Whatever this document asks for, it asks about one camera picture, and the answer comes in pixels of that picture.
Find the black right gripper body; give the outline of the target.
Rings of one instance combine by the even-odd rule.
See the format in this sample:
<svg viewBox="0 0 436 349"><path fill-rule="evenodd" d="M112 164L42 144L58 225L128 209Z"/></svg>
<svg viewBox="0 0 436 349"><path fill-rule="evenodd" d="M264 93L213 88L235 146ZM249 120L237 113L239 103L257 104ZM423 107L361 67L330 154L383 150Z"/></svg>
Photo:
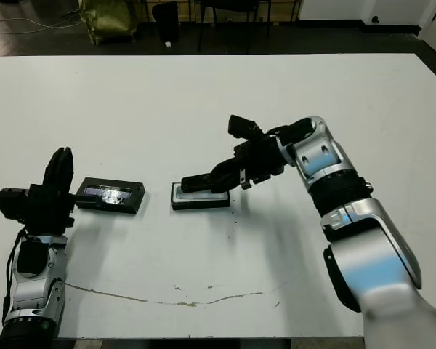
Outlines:
<svg viewBox="0 0 436 349"><path fill-rule="evenodd" d="M258 140L247 140L234 147L238 161L240 185L246 190L253 184L283 173L287 160L278 147L276 136L263 136Z"/></svg>

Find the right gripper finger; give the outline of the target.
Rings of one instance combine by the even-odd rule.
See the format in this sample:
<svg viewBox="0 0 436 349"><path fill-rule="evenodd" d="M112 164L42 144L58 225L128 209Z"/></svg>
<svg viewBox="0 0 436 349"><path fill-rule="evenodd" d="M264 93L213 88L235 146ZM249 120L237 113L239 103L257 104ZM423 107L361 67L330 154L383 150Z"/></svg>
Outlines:
<svg viewBox="0 0 436 349"><path fill-rule="evenodd" d="M210 180L212 193L224 193L240 185L240 171L213 171Z"/></svg>
<svg viewBox="0 0 436 349"><path fill-rule="evenodd" d="M222 178L239 178L241 165L236 157L224 160L218 163L211 171L210 175L213 179Z"/></svg>

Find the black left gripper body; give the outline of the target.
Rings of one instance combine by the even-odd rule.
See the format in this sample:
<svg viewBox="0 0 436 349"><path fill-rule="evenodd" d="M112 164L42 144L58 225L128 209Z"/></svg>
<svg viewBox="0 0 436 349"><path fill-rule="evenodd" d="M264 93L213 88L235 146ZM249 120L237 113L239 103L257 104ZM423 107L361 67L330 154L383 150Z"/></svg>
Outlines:
<svg viewBox="0 0 436 349"><path fill-rule="evenodd" d="M23 222L30 235L63 235L72 228L75 205L70 185L31 184L25 195Z"/></svg>

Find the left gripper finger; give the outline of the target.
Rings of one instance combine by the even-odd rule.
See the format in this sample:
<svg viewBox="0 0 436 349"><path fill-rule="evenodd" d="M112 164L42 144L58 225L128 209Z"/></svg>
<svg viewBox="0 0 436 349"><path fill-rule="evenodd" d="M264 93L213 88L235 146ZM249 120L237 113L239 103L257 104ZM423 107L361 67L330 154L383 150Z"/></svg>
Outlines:
<svg viewBox="0 0 436 349"><path fill-rule="evenodd" d="M61 191L66 190L65 177L66 149L58 148L52 155L44 173L42 185L52 186Z"/></svg>
<svg viewBox="0 0 436 349"><path fill-rule="evenodd" d="M65 149L65 192L70 191L71 183L73 180L74 165L73 154L70 147Z"/></svg>

